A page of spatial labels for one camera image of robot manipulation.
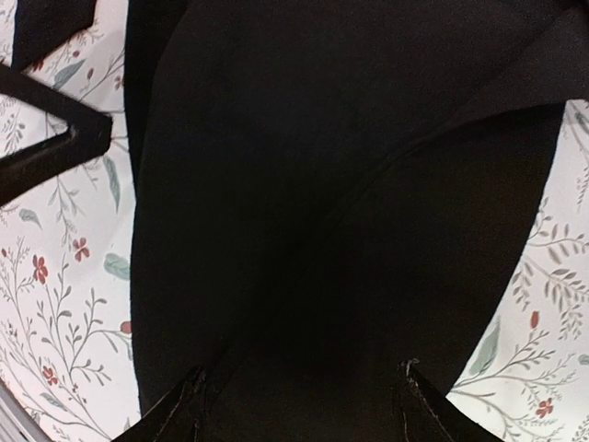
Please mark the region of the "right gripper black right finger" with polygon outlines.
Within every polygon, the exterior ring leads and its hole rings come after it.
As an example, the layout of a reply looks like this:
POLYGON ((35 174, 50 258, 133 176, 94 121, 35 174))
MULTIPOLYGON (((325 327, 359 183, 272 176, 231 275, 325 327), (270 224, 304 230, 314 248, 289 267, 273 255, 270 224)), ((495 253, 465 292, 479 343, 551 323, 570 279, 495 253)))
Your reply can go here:
POLYGON ((500 442, 466 417, 415 367, 402 362, 393 394, 393 440, 402 442, 500 442))

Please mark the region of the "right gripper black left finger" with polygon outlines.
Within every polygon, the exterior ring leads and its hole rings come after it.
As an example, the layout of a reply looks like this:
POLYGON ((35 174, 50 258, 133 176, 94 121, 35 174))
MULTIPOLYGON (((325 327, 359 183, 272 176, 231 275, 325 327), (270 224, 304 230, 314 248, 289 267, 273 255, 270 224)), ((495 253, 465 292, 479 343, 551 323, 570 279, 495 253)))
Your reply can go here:
POLYGON ((113 442, 202 441, 206 372, 193 368, 135 425, 113 442))

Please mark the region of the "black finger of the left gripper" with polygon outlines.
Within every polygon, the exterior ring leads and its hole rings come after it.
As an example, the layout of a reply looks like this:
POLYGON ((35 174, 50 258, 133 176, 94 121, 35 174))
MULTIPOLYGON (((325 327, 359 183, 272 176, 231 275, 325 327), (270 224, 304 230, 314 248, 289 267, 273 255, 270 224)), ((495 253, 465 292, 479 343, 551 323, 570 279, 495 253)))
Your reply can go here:
POLYGON ((67 123, 66 131, 1 158, 1 201, 20 195, 69 169, 104 155, 110 148, 109 115, 35 79, 1 66, 1 93, 67 123))

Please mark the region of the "black long sleeve shirt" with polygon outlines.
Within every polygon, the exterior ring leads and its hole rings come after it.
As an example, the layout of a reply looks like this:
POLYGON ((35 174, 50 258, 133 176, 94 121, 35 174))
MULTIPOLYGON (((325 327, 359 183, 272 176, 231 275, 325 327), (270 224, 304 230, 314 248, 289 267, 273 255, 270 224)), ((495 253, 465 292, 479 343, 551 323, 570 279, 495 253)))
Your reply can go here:
MULTIPOLYGON (((16 1, 5 65, 98 2, 16 1)), ((198 366, 202 441, 394 441, 399 365, 450 401, 512 282, 587 3, 123 2, 135 424, 198 366)))

